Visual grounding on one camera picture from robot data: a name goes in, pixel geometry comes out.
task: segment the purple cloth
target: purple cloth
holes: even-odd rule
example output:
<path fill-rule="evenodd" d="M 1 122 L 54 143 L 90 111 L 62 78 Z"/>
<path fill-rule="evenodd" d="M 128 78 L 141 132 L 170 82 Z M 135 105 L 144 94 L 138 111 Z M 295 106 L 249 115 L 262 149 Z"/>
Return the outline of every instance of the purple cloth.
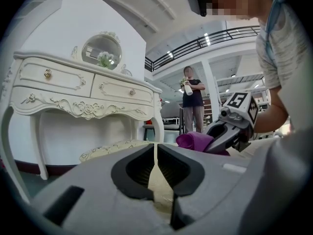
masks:
<path fill-rule="evenodd" d="M 180 136 L 178 136 L 176 138 L 176 143 L 181 148 L 205 152 L 205 149 L 210 145 L 213 140 L 214 138 L 212 136 L 191 131 L 187 134 L 181 134 Z M 218 155 L 230 156 L 230 154 L 225 150 L 219 152 Z"/>

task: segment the drawer knob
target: drawer knob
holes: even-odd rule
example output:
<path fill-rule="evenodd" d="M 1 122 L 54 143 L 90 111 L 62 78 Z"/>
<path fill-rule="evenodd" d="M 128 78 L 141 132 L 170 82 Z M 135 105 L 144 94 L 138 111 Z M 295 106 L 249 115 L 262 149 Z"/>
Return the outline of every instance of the drawer knob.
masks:
<path fill-rule="evenodd" d="M 45 70 L 45 73 L 44 73 L 45 77 L 49 78 L 49 77 L 51 77 L 51 74 L 52 74 L 52 70 L 50 70 L 50 69 Z"/>

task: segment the white wall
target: white wall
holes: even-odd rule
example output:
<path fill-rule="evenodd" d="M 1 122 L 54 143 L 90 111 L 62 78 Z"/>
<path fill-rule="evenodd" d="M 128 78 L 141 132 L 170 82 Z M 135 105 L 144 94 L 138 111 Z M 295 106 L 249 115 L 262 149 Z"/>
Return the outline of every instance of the white wall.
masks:
<path fill-rule="evenodd" d="M 28 116 L 14 114 L 9 141 L 15 160 L 36 164 Z M 85 120 L 62 113 L 43 113 L 40 140 L 47 165 L 76 165 L 79 156 L 90 149 L 130 139 L 126 117 Z"/>
<path fill-rule="evenodd" d="M 13 63 L 13 53 L 20 49 L 29 35 L 36 29 L 52 13 L 60 9 L 62 0 L 46 0 L 39 4 L 27 15 L 21 17 L 17 12 L 14 17 L 22 18 L 22 20 L 14 27 L 11 33 L 2 39 L 0 47 L 0 81 L 4 80 L 10 65 Z"/>
<path fill-rule="evenodd" d="M 63 0 L 62 7 L 31 33 L 22 49 L 70 58 L 75 46 L 83 45 L 100 31 L 114 31 L 118 35 L 123 62 L 134 77 L 143 80 L 145 41 L 102 0 Z M 29 134 L 29 120 L 28 116 L 14 114 L 9 126 L 9 140 L 16 160 L 37 163 Z M 83 152 L 130 138 L 130 133 L 124 131 L 121 117 L 85 120 L 67 114 L 44 113 L 40 129 L 48 165 L 78 164 Z"/>
<path fill-rule="evenodd" d="M 134 77 L 143 80 L 145 41 L 102 0 L 63 0 L 61 9 L 37 27 L 22 49 L 35 49 L 70 58 L 75 46 L 82 47 L 100 31 L 113 31 L 118 35 L 122 62 Z"/>

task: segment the round mirror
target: round mirror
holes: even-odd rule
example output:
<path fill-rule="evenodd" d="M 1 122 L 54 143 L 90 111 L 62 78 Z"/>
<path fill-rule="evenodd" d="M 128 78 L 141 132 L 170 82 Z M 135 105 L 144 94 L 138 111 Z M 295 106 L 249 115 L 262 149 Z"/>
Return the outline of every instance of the round mirror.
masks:
<path fill-rule="evenodd" d="M 82 50 L 84 62 L 113 70 L 121 61 L 122 50 L 111 36 L 99 34 L 90 38 Z"/>

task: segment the white vanity table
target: white vanity table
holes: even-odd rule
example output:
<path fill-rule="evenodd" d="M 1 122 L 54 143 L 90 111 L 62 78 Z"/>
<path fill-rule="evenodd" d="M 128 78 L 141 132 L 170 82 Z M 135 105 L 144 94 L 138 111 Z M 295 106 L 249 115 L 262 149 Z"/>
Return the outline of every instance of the white vanity table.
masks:
<path fill-rule="evenodd" d="M 47 179 L 48 174 L 40 151 L 38 127 L 40 113 L 48 110 L 62 110 L 85 119 L 112 114 L 128 116 L 132 139 L 137 139 L 138 121 L 152 119 L 156 141 L 163 142 L 160 89 L 94 64 L 47 53 L 17 51 L 14 59 L 1 94 L 0 150 L 6 169 L 25 201 L 29 200 L 29 196 L 8 140 L 13 112 L 31 116 L 31 138 L 43 179 Z"/>

